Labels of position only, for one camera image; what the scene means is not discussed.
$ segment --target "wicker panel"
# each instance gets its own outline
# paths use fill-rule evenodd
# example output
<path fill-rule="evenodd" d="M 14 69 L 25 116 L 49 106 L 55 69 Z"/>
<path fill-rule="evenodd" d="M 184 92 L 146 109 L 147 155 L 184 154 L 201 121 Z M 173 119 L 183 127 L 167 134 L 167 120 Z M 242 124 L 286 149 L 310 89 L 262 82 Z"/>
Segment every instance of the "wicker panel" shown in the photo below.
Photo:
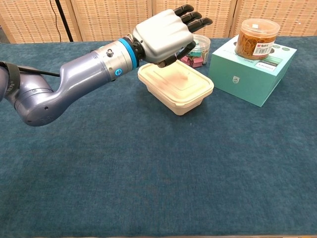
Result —
<path fill-rule="evenodd" d="M 149 0 L 72 0 L 83 41 L 116 40 L 151 17 Z"/>
<path fill-rule="evenodd" d="M 154 13 L 157 14 L 166 9 L 176 9 L 182 5 L 190 4 L 203 17 L 209 17 L 213 24 L 197 31 L 210 38 L 228 37 L 232 22 L 236 0 L 156 0 Z"/>
<path fill-rule="evenodd" d="M 317 30 L 317 0 L 238 0 L 230 36 L 239 34 L 245 19 L 255 17 L 280 24 L 280 36 L 313 36 Z"/>
<path fill-rule="evenodd" d="M 61 0 L 72 37 L 77 37 L 66 0 Z M 69 41 L 55 1 L 52 6 L 57 14 L 57 26 L 61 41 Z M 59 42 L 59 34 L 55 25 L 55 15 L 49 0 L 0 0 L 0 25 L 11 43 L 44 43 Z"/>

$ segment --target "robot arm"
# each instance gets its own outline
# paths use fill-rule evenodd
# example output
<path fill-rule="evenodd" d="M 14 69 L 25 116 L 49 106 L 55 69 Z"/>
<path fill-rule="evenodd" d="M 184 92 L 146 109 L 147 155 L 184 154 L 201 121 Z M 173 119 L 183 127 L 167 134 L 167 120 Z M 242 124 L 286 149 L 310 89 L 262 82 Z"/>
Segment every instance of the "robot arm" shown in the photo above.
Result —
<path fill-rule="evenodd" d="M 193 10 L 190 5 L 165 10 L 138 24 L 132 34 L 65 63 L 55 92 L 39 73 L 0 65 L 0 101 L 6 98 L 27 125 L 49 124 L 79 98 L 138 68 L 139 61 L 165 67 L 189 53 L 196 45 L 192 33 L 212 24 Z"/>

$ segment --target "clear plastic jar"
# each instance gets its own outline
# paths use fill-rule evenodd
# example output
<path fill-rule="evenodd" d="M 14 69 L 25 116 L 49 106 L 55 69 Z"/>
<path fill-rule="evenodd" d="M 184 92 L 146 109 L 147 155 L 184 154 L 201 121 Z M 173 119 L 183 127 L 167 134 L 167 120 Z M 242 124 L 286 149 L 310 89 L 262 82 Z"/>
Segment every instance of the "clear plastic jar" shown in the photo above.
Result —
<path fill-rule="evenodd" d="M 241 25 L 235 52 L 250 59 L 265 59 L 271 52 L 280 25 L 261 18 L 244 20 Z"/>

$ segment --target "jar label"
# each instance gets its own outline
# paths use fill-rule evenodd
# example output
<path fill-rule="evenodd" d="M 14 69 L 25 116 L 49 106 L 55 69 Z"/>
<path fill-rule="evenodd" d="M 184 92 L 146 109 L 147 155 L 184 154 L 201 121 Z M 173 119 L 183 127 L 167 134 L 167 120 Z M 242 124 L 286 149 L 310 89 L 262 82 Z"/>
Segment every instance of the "jar label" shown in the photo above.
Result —
<path fill-rule="evenodd" d="M 269 43 L 257 43 L 253 55 L 254 56 L 265 56 L 271 52 L 274 42 Z"/>

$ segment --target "table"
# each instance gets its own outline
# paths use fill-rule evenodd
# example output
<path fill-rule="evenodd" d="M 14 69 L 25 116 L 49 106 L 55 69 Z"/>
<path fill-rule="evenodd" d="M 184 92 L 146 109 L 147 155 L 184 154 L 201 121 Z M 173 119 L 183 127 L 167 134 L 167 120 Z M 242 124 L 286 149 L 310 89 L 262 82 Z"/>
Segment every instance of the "table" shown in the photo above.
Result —
<path fill-rule="evenodd" d="M 42 127 L 2 101 L 0 237 L 317 234 L 317 37 L 276 42 L 298 51 L 262 108 L 215 88 L 179 117 L 137 70 Z M 0 60 L 59 72 L 104 44 L 0 44 Z"/>

